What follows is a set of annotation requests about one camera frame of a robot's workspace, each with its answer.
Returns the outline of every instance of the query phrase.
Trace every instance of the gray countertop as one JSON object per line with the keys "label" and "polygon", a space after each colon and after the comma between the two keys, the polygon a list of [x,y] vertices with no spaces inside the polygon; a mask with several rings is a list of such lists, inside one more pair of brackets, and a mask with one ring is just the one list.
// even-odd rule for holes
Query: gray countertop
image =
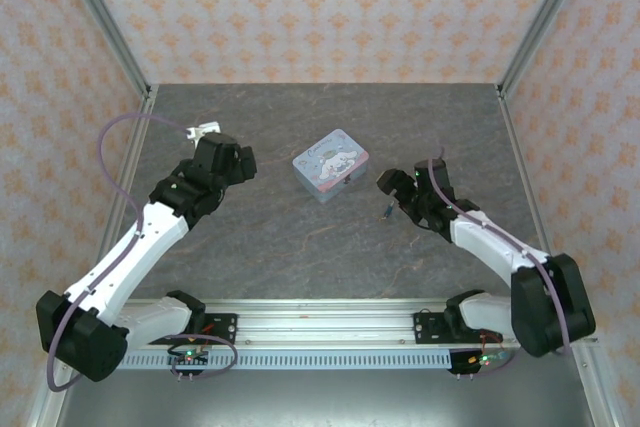
{"label": "gray countertop", "polygon": [[473,381],[444,370],[169,372],[81,379],[58,427],[593,427],[571,356],[521,353]]}
{"label": "gray countertop", "polygon": [[[488,84],[163,85],[155,114],[189,127],[220,122],[253,147],[258,174],[229,188],[155,266],[134,297],[182,289],[200,298],[449,297],[480,288],[508,292],[490,269],[398,209],[376,187],[392,167],[446,148],[459,198],[537,246],[513,150]],[[367,173],[326,204],[293,175],[292,160],[336,128],[365,150]],[[164,125],[147,131],[132,193],[145,202],[156,182],[193,155]],[[125,223],[133,215],[128,212]]]}

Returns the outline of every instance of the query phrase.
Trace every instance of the purple cable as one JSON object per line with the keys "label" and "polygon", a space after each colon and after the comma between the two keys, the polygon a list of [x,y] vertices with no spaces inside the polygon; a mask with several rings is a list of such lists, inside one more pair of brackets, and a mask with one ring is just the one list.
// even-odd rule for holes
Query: purple cable
{"label": "purple cable", "polygon": [[[167,120],[152,114],[142,114],[137,112],[131,112],[129,114],[119,115],[118,117],[110,120],[100,130],[100,134],[98,135],[98,143],[97,143],[98,163],[100,164],[100,169],[102,170],[102,173],[106,177],[107,181],[116,190],[116,192],[122,195],[127,201],[127,203],[133,207],[136,213],[137,231],[142,232],[142,226],[144,225],[144,217],[142,214],[142,209],[140,209],[140,207],[136,205],[136,202],[133,199],[133,197],[131,197],[131,195],[129,195],[129,193],[126,190],[120,187],[118,183],[115,180],[113,180],[113,178],[111,177],[111,174],[109,174],[109,171],[107,170],[107,167],[104,165],[104,158],[102,157],[102,144],[104,142],[104,138],[107,132],[111,129],[111,127],[113,127],[117,123],[122,122],[123,120],[128,120],[128,119],[154,120],[156,122],[160,122],[162,124],[175,127],[176,129],[182,130],[185,133],[187,133],[188,131],[183,126],[176,124],[171,120]],[[120,264],[120,262],[122,262],[122,260],[129,254],[129,252],[131,252],[133,247],[136,245],[136,242],[138,242],[138,238],[139,238],[138,235],[134,235],[131,238],[131,241],[127,244],[127,246],[120,253],[120,255],[118,255],[118,257],[116,257],[115,260],[111,262],[111,265],[109,265],[109,267],[107,267],[100,275],[98,275],[94,279],[93,282],[91,282],[88,285],[87,289],[78,296],[78,298],[71,304],[71,306],[67,309],[67,311],[62,316],[62,320],[60,320],[60,324],[58,324],[58,328],[56,329],[56,332],[53,334],[53,339],[51,340],[51,345],[49,346],[49,355],[47,356],[47,384],[49,385],[49,389],[52,392],[62,392],[64,390],[67,390],[69,387],[75,384],[82,377],[81,374],[78,374],[74,378],[69,380],[69,382],[63,385],[56,385],[56,381],[55,381],[53,364],[56,358],[56,351],[58,350],[58,345],[60,344],[60,339],[62,338],[62,334],[66,329],[67,324],[69,323],[69,319],[71,319],[71,316],[76,311],[76,309],[80,306],[82,301],[87,298],[87,296],[89,295],[89,292],[92,292],[96,288],[96,286],[105,279],[105,277],[107,277],[111,272],[113,272],[113,270]]]}
{"label": "purple cable", "polygon": [[[444,154],[444,149],[442,149],[440,158],[442,158],[443,154]],[[490,224],[486,224],[483,226],[482,225],[483,222],[481,220],[478,220],[475,217],[467,214],[464,210],[460,209],[457,205],[454,205],[449,199],[447,199],[444,193],[442,193],[442,190],[440,190],[440,186],[436,182],[436,177],[433,173],[433,161],[431,159],[429,159],[429,180],[431,181],[431,185],[433,185],[433,189],[436,191],[436,194],[438,194],[438,197],[440,197],[442,201],[445,204],[447,204],[449,207],[451,207],[458,215],[461,215],[465,219],[482,227],[483,229],[486,228],[488,231],[492,232],[493,234],[495,234],[496,236],[504,240],[507,244],[511,245],[516,250],[520,252],[524,252],[525,257],[529,259],[531,262],[533,262],[533,264],[536,266],[536,269],[540,273],[542,280],[547,286],[547,290],[549,291],[549,295],[551,296],[551,301],[553,302],[553,306],[556,309],[556,315],[558,316],[558,322],[560,324],[560,332],[562,333],[562,343],[564,345],[564,353],[570,354],[571,341],[569,340],[569,329],[567,328],[567,321],[564,317],[564,312],[562,311],[562,304],[560,303],[558,292],[556,291],[556,288],[554,287],[553,282],[551,282],[551,278],[549,277],[549,274],[547,273],[546,270],[544,270],[544,267],[542,267],[542,264],[538,261],[538,259],[536,259],[535,256],[531,252],[529,252],[523,245],[520,245],[520,243],[513,240],[510,236],[506,235],[505,233],[496,229]]]}
{"label": "purple cable", "polygon": [[[238,349],[236,349],[236,346],[233,345],[231,342],[221,337],[216,337],[214,335],[205,335],[205,334],[177,334],[177,335],[167,335],[164,338],[165,339],[202,339],[202,340],[208,340],[210,342],[218,342],[219,344],[224,344],[231,349],[231,351],[233,352],[233,360],[229,362],[229,365],[227,365],[226,367],[223,367],[222,369],[212,370],[211,372],[207,372],[206,374],[200,374],[200,375],[194,376],[192,377],[192,379],[194,380],[207,379],[215,375],[224,374],[225,372],[229,371],[231,367],[233,367],[238,363]],[[176,364],[178,363],[179,359],[180,357],[174,357],[173,361],[171,362],[171,373],[178,378],[180,378],[180,371],[176,369]]]}

